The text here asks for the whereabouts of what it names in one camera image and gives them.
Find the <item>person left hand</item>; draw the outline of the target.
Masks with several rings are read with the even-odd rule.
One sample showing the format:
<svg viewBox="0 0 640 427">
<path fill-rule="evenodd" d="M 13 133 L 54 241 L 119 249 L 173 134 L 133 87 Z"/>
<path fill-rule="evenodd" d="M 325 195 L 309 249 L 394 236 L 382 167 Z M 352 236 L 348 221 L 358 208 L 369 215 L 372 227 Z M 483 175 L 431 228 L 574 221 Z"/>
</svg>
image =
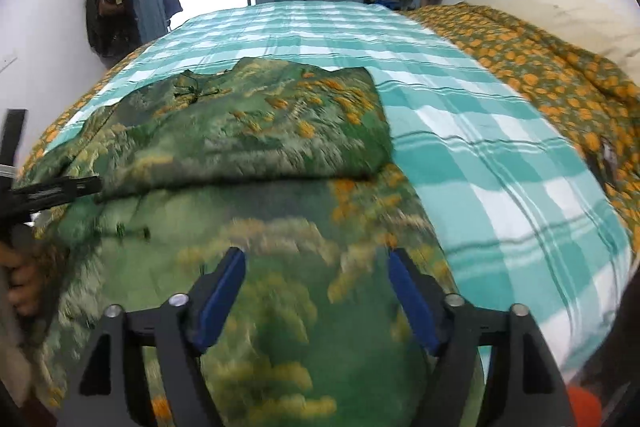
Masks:
<svg viewBox="0 0 640 427">
<path fill-rule="evenodd" d="M 28 225 L 17 225 L 12 230 L 10 245 L 1 243 L 1 266 L 9 275 L 6 299 L 21 317 L 33 317 L 41 308 L 44 277 L 35 260 L 36 250 Z"/>
</svg>

